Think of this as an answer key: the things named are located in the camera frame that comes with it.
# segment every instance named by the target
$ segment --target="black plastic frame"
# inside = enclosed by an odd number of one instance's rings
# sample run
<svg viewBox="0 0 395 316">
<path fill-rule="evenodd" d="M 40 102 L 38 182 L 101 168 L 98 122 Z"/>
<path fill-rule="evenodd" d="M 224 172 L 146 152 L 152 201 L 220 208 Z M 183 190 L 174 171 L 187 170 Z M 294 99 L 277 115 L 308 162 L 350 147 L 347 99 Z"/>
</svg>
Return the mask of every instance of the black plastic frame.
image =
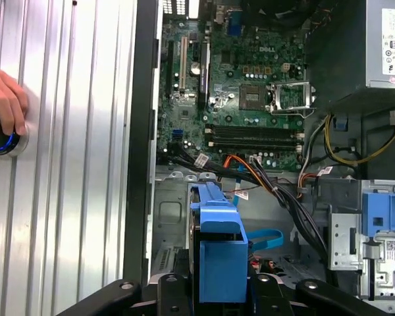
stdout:
<svg viewBox="0 0 395 316">
<path fill-rule="evenodd" d="M 146 280 L 146 219 L 149 212 L 149 156 L 153 135 L 153 75 L 158 46 L 157 0 L 138 0 L 132 83 L 123 278 Z"/>
</svg>

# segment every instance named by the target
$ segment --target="pcie slot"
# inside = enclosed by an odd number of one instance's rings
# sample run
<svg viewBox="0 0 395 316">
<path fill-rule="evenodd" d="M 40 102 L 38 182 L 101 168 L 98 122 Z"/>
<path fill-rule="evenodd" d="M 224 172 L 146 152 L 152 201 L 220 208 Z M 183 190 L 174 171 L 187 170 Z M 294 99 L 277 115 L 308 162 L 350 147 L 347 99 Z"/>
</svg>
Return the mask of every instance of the pcie slot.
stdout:
<svg viewBox="0 0 395 316">
<path fill-rule="evenodd" d="M 205 133 L 214 138 L 258 138 L 262 140 L 295 140 L 296 132 L 283 128 L 219 126 L 207 124 Z"/>
<path fill-rule="evenodd" d="M 211 47 L 209 43 L 202 43 L 200 56 L 200 79 L 198 105 L 201 110 L 206 107 L 209 87 L 209 61 L 211 60 Z"/>
<path fill-rule="evenodd" d="M 174 41 L 169 41 L 167 73 L 165 79 L 165 97 L 170 97 L 172 93 L 172 65 L 174 62 Z"/>
<path fill-rule="evenodd" d="M 188 37 L 183 36 L 180 42 L 180 80 L 178 85 L 180 91 L 186 89 L 187 47 Z"/>
</svg>

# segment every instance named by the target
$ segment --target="blue cable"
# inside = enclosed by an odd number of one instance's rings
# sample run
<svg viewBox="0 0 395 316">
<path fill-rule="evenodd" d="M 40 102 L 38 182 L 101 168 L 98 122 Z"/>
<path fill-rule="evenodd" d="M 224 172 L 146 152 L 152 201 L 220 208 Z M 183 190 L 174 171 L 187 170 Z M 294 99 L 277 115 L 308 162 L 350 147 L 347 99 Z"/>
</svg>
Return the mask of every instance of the blue cable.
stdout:
<svg viewBox="0 0 395 316">
<path fill-rule="evenodd" d="M 253 243 L 251 249 L 253 251 L 262 250 L 262 249 L 272 249 L 276 247 L 280 247 L 284 244 L 284 234 L 277 229 L 261 229 L 255 230 L 254 232 L 246 233 L 248 240 L 256 239 L 256 238 L 268 238 L 268 237 L 276 237 L 274 239 L 263 240 L 261 242 Z"/>
<path fill-rule="evenodd" d="M 240 163 L 240 165 L 238 166 L 238 171 L 243 172 L 244 171 L 244 166 Z M 242 183 L 242 179 L 237 178 L 236 179 L 236 183 L 240 184 Z M 240 198 L 234 193 L 234 199 L 232 200 L 232 204 L 237 207 L 238 205 L 238 201 L 240 200 Z"/>
</svg>

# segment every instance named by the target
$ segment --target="motherboard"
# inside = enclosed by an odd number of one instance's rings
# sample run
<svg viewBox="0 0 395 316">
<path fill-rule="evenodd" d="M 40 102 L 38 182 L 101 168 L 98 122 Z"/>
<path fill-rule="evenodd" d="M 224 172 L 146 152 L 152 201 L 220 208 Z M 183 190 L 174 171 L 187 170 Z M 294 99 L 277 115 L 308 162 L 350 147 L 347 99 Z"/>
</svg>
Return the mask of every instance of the motherboard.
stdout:
<svg viewBox="0 0 395 316">
<path fill-rule="evenodd" d="M 304 119 L 271 110 L 303 106 L 303 86 L 283 85 L 280 96 L 271 87 L 304 79 L 303 34 L 244 27 L 240 19 L 240 10 L 223 8 L 211 22 L 164 22 L 158 152 L 176 142 L 217 163 L 237 154 L 270 171 L 297 171 Z"/>
</svg>

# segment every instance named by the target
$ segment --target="green circuit board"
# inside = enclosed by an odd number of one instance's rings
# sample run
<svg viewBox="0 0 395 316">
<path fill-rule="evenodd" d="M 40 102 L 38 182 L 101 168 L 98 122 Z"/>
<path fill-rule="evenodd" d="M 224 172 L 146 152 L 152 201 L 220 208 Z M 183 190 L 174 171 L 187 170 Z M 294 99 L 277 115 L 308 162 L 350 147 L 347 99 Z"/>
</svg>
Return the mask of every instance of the green circuit board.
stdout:
<svg viewBox="0 0 395 316">
<path fill-rule="evenodd" d="M 198 21 L 168 20 L 163 25 L 162 50 L 167 51 L 168 42 L 174 42 L 172 69 L 168 61 L 161 60 L 160 96 L 158 114 L 157 148 L 163 152 L 173 138 L 173 130 L 182 131 L 182 145 L 191 155 L 204 153 L 222 163 L 227 153 L 261 155 L 263 166 L 272 171 L 297 171 L 300 168 L 297 151 L 262 149 L 225 149 L 211 147 L 205 139 L 205 127 L 216 126 L 264 127 L 303 132 L 303 118 L 298 115 L 272 115 L 266 108 L 272 96 L 265 86 L 275 82 L 303 80 L 304 45 L 301 34 L 279 34 L 257 28 L 243 28 L 241 36 L 230 36 L 224 25 L 208 25 Z M 182 39 L 188 39 L 184 90 L 178 91 L 178 74 L 182 71 Z M 192 42 L 208 41 L 211 48 L 209 67 L 208 106 L 199 108 L 199 75 Z M 284 71 L 284 64 L 290 70 Z M 167 72 L 175 78 L 167 81 Z M 167 85 L 173 88 L 166 95 Z M 254 97 L 253 90 L 260 89 L 263 96 L 251 108 L 243 109 L 244 95 Z M 283 89 L 281 104 L 285 107 L 302 105 L 299 88 Z"/>
</svg>

